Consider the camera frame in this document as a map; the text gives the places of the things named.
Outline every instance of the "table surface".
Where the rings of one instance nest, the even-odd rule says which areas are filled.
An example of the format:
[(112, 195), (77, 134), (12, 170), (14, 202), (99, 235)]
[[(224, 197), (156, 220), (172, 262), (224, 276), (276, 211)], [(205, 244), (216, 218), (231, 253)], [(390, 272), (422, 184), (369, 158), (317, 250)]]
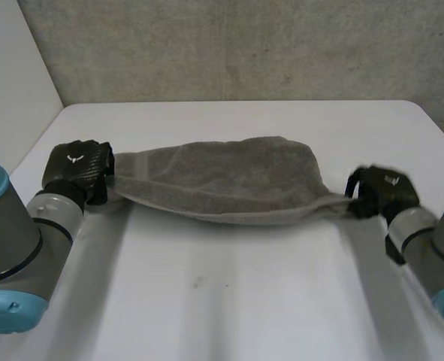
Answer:
[[(11, 179), (27, 203), (52, 148), (76, 139), (117, 153), (264, 135), (311, 146), (335, 192), (358, 166), (385, 165), (444, 209), (444, 134), (403, 101), (72, 105)], [(0, 360), (113, 359), (444, 359), (444, 322), (388, 261), (382, 233), (224, 226), (133, 205), (87, 216), (40, 325), (0, 336)]]

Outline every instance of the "gray towel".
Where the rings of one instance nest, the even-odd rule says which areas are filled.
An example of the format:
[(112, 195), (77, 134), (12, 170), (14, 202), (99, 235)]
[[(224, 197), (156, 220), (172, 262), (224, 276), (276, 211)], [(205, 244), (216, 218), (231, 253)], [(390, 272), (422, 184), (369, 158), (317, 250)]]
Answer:
[(311, 149), (281, 137), (197, 142), (115, 155), (110, 189), (199, 220), (284, 224), (344, 214), (349, 200), (322, 183)]

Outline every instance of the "gray wall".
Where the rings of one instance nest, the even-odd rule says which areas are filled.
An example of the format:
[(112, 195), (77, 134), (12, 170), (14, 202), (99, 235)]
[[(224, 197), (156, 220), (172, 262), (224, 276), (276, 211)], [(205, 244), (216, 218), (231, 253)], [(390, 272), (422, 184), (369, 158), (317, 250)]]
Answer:
[(406, 99), (444, 131), (444, 1), (19, 3), (65, 105)]

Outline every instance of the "white wall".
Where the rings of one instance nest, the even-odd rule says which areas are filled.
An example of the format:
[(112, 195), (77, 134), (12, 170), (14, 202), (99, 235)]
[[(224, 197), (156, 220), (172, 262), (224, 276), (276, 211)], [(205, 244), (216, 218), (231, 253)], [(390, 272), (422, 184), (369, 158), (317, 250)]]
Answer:
[(62, 108), (16, 0), (0, 0), (0, 163), (7, 171)]

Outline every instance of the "cloth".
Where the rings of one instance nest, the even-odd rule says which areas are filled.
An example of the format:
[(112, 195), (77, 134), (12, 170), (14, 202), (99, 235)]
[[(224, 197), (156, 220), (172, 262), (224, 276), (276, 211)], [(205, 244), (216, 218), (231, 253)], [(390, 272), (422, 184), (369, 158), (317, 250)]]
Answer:
[(282, 137), (197, 142), (115, 155), (109, 189), (133, 202), (219, 223), (270, 225), (344, 214), (311, 149)]

